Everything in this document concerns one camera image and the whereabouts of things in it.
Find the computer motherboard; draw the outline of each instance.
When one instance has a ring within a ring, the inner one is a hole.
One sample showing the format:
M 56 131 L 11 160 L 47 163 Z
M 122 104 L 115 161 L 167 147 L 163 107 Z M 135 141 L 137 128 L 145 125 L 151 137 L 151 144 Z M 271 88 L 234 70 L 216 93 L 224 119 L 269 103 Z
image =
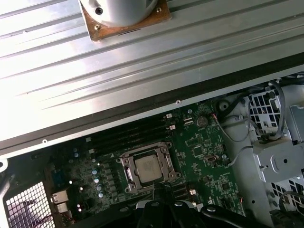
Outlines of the computer motherboard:
M 170 182 L 177 200 L 198 209 L 216 204 L 242 214 L 213 112 L 211 101 L 191 104 L 54 146 L 52 191 L 66 190 L 76 221 L 152 199 L 155 182 Z

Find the screw hole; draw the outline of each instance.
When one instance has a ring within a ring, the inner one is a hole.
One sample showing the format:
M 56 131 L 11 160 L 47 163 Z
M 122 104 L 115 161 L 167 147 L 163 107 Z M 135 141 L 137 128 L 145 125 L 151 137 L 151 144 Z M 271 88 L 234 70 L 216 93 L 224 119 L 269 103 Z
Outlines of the screw hole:
M 103 12 L 104 12 L 104 10 L 103 10 L 102 8 L 100 8 L 100 7 L 97 7 L 97 8 L 95 9 L 95 13 L 96 13 L 97 15 L 101 15 Z

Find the green circuit board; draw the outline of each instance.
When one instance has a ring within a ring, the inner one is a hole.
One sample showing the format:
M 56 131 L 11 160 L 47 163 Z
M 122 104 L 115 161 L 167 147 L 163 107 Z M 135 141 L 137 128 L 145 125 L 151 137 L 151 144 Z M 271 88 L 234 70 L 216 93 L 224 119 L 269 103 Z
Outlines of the green circuit board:
M 198 208 L 216 204 L 242 214 L 241 196 L 232 168 L 227 166 L 230 160 L 222 133 L 210 115 L 213 112 L 210 101 L 196 103 L 54 147 L 54 192 L 67 189 L 68 208 L 75 220 L 113 204 L 133 206 L 152 199 L 151 190 L 125 191 L 128 181 L 117 160 L 130 150 L 167 142 L 172 144 L 174 170 L 181 174 L 171 183 L 176 199 Z

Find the cylindrical metal block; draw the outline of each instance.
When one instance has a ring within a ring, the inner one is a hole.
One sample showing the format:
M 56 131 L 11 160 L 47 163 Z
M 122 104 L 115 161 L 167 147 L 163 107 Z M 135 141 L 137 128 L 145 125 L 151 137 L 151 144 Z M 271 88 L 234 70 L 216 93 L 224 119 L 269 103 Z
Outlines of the cylindrical metal block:
M 126 27 L 149 16 L 157 0 L 81 0 L 81 3 L 97 22 L 110 27 Z

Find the cpu socket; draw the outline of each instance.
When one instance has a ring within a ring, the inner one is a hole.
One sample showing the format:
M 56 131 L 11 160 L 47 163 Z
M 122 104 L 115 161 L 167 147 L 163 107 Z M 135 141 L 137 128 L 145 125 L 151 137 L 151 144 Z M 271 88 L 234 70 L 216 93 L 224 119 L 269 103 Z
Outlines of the cpu socket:
M 172 165 L 171 147 L 171 142 L 158 142 L 122 154 L 117 162 L 123 165 L 128 181 L 125 192 L 152 190 L 155 182 L 174 182 L 181 177 Z

